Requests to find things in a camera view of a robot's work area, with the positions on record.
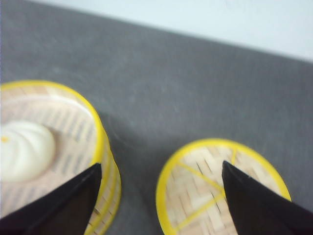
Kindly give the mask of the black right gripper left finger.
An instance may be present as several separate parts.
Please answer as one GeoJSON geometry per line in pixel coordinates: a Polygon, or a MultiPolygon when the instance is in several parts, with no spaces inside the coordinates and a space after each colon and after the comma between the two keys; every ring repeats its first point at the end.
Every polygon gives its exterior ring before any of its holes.
{"type": "Polygon", "coordinates": [[[0,220],[2,235],[82,235],[102,178],[96,163],[46,196],[0,220]]]}

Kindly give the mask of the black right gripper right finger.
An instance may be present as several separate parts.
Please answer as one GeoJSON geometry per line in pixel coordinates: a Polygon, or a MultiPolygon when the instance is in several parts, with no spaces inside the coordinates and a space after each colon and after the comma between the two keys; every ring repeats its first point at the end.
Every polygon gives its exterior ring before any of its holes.
{"type": "Polygon", "coordinates": [[[240,235],[311,235],[313,214],[278,195],[227,161],[222,179],[229,212],[240,235]]]}

